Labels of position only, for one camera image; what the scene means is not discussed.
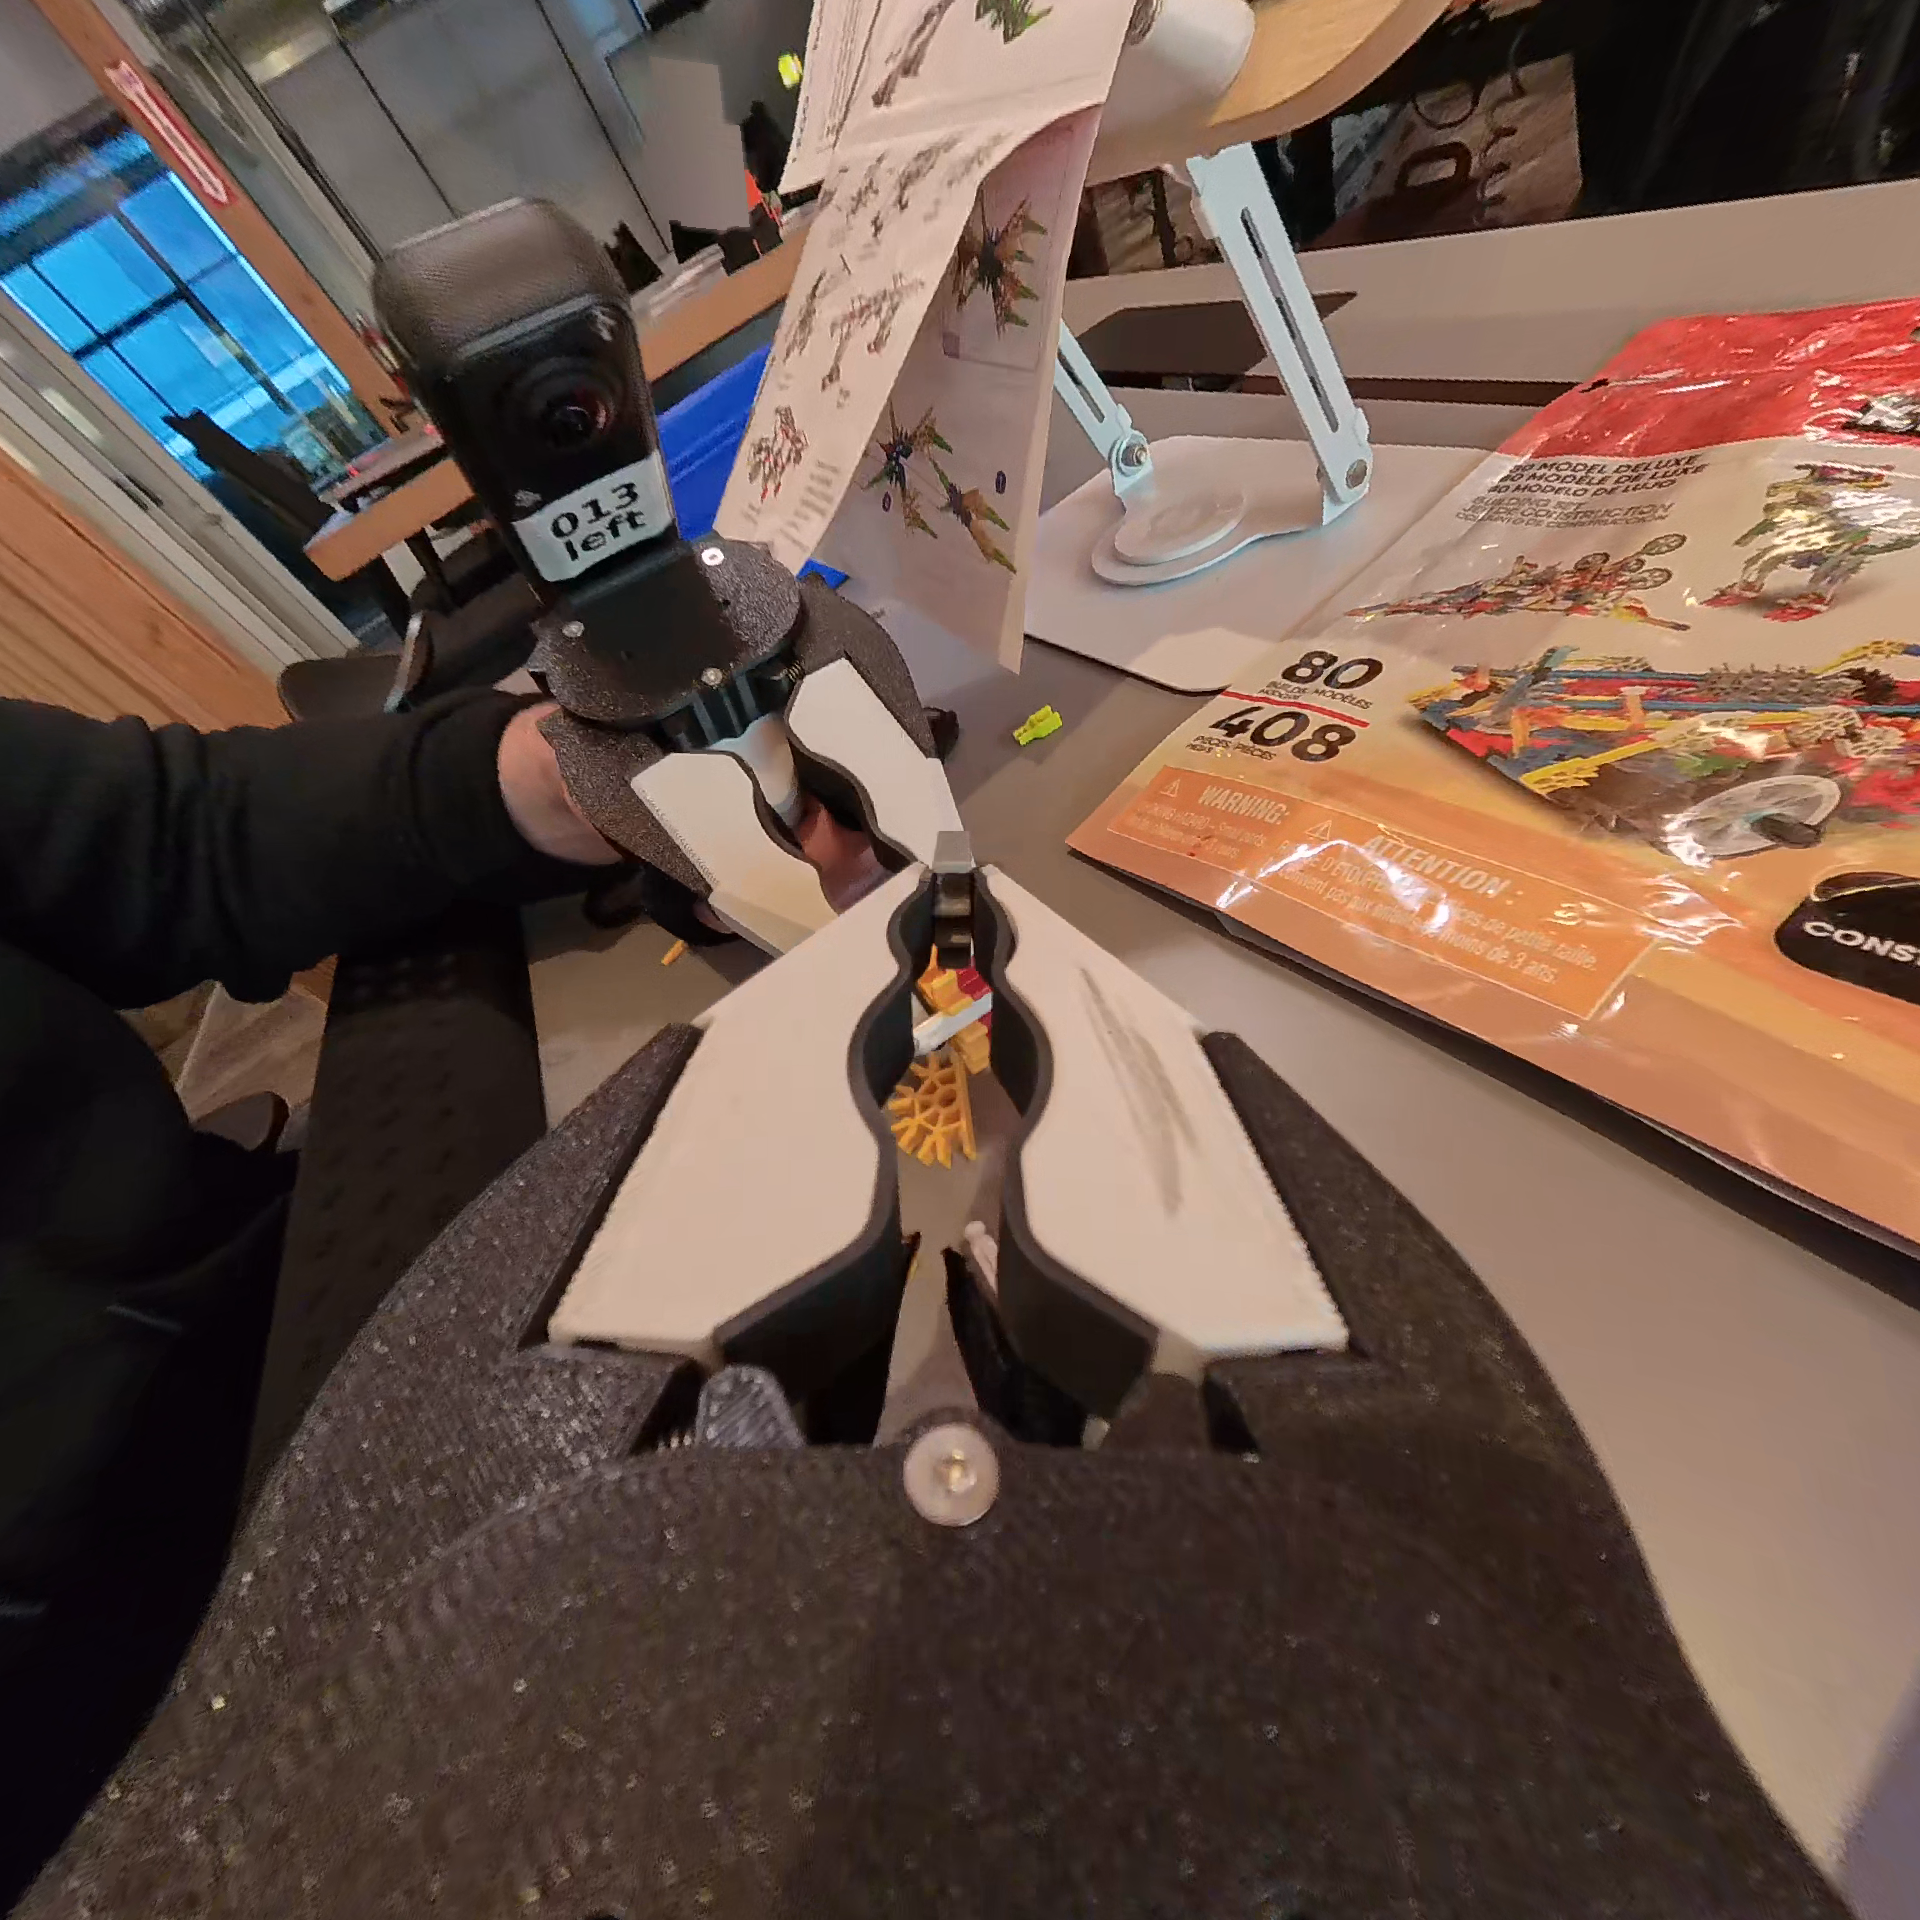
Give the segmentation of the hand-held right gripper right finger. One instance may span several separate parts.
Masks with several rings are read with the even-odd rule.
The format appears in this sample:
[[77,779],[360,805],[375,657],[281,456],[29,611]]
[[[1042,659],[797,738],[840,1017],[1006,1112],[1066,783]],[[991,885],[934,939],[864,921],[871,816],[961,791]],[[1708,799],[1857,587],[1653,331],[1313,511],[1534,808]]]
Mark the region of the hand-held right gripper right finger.
[[1000,872],[973,881],[1018,1128],[997,1306],[1025,1365],[1342,1354],[1345,1324],[1178,1001]]

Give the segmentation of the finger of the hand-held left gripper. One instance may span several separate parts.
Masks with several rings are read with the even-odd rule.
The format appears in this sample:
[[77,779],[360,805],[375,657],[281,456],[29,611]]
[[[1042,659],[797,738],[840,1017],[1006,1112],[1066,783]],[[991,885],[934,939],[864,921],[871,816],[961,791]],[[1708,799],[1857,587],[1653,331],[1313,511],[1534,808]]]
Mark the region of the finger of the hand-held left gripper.
[[852,659],[809,671],[783,708],[801,789],[829,816],[861,833],[877,861],[934,869],[965,837],[949,775],[920,738],[924,712],[900,715]]
[[649,823],[690,861],[705,917],[762,953],[782,956],[836,920],[799,828],[829,812],[804,787],[791,819],[760,819],[760,787],[740,756],[666,755],[631,777]]

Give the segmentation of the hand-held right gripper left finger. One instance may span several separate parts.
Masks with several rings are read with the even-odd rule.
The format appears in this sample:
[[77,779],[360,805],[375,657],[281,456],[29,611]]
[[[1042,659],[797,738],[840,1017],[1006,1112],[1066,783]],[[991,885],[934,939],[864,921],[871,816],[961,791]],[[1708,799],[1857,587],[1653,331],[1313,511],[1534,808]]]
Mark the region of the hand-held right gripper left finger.
[[545,1324],[656,1355],[861,1355],[904,1284],[882,1107],[912,1058],[930,875],[766,964],[698,1037]]

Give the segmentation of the red and yellow connector cluster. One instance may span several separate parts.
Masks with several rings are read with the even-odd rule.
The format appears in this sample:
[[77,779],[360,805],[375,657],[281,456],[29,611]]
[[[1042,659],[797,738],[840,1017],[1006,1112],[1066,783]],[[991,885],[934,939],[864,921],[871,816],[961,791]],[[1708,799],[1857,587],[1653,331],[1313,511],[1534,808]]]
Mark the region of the red and yellow connector cluster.
[[[991,993],[976,967],[928,967],[914,989],[914,1025]],[[973,1082],[991,1067],[991,1017],[926,1058],[912,1058],[884,1113],[897,1151],[920,1165],[976,1157]]]

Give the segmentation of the person's left forearm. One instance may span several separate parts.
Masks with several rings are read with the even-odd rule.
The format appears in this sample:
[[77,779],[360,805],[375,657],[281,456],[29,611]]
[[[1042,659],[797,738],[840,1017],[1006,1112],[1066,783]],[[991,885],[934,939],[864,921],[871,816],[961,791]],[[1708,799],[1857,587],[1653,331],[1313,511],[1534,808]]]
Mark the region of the person's left forearm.
[[521,697],[197,732],[2,708],[4,1017],[77,988],[112,1011],[292,975],[524,906],[591,872],[532,851],[496,783]]

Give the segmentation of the person's left hand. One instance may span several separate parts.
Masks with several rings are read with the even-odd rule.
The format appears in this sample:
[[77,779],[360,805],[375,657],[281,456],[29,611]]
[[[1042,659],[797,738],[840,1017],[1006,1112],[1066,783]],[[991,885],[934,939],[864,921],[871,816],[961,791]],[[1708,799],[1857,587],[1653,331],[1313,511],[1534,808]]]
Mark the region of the person's left hand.
[[[573,805],[553,743],[541,724],[558,712],[550,701],[521,704],[496,747],[496,783],[518,837],[544,858],[581,867],[610,869],[625,861]],[[813,795],[799,795],[791,823],[799,855],[821,875],[831,911],[845,911],[884,881],[871,837],[836,816]]]

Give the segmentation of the blue plastic bin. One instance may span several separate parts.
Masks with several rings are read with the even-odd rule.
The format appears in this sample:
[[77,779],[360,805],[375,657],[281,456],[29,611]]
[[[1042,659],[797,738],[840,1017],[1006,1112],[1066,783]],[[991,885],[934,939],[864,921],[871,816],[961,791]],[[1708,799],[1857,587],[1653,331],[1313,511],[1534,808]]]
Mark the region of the blue plastic bin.
[[772,347],[767,343],[713,373],[698,389],[665,408],[657,424],[663,468],[690,541],[713,536],[738,452],[746,450],[751,505],[780,501],[783,483],[797,480],[809,437],[788,405],[776,405],[769,431],[751,427],[756,396]]

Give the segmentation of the black office chair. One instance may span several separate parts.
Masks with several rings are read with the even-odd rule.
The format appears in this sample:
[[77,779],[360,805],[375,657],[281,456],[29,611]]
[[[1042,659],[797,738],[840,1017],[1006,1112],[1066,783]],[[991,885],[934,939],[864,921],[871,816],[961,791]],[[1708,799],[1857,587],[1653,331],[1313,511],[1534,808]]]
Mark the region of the black office chair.
[[385,560],[373,560],[346,578],[330,580],[303,553],[303,544],[333,511],[305,485],[303,471],[287,456],[277,448],[252,450],[200,411],[165,417],[165,425],[178,433],[208,468],[208,492],[342,625],[351,623],[353,608],[373,607],[402,632],[412,612],[453,607],[430,578],[402,587]]

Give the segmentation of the dark dotted surface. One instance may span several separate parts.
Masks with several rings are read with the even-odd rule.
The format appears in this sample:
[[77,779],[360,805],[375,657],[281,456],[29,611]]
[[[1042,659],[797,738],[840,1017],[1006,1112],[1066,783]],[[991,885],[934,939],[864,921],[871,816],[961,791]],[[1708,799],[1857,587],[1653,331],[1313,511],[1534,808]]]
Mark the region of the dark dotted surface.
[[402,1273],[544,1131],[521,913],[340,953],[262,1351],[244,1505]]

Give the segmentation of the booklet with green figure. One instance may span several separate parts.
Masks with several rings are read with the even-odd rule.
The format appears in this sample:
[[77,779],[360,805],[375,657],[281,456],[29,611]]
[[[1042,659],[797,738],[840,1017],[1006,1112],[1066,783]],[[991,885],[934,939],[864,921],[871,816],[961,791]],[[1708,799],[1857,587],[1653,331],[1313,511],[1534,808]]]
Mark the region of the booklet with green figure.
[[1006,671],[1097,107],[840,153],[714,515]]

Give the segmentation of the colourful construction toy bag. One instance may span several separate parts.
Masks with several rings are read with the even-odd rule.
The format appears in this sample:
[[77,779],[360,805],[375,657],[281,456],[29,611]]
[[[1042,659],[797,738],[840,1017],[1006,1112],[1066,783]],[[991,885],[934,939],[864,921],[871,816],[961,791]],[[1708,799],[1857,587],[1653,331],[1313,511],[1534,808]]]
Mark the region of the colourful construction toy bag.
[[1918,301],[1666,320],[1069,849],[1918,1233]]

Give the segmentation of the person's dark clothing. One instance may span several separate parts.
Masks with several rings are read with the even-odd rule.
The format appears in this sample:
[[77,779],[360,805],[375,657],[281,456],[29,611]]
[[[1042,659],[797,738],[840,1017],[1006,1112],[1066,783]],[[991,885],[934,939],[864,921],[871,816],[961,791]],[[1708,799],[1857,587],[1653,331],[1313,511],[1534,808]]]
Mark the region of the person's dark clothing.
[[233,1532],[295,1161],[191,1124],[135,1029],[4,948],[2,1873],[156,1712]]

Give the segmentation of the brown cardboard box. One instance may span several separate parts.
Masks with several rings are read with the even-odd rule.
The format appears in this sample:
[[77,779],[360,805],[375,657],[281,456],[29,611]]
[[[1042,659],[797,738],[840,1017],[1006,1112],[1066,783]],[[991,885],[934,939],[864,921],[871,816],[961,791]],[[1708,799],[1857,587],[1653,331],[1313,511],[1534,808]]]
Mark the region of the brown cardboard box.
[[1330,124],[1333,223],[1319,249],[1556,224],[1581,196],[1570,56],[1505,65]]

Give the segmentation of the round wooden table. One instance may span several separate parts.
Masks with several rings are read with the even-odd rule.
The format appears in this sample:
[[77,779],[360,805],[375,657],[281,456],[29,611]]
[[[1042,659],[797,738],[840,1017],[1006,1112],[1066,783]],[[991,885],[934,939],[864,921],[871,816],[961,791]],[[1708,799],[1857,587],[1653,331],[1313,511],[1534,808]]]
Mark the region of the round wooden table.
[[1274,138],[1358,98],[1450,2],[1252,2],[1255,34],[1215,103],[1224,141]]

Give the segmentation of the red wall sign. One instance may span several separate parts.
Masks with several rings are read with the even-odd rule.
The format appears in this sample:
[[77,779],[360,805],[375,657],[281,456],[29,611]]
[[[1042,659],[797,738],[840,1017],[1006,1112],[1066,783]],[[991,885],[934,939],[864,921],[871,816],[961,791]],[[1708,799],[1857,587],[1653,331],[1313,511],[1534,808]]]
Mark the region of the red wall sign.
[[156,152],[206,208],[229,208],[233,203],[233,184],[223,167],[200,145],[197,131],[181,117],[169,97],[156,87],[143,67],[117,60],[102,71],[102,81],[128,111],[129,121],[143,128]]

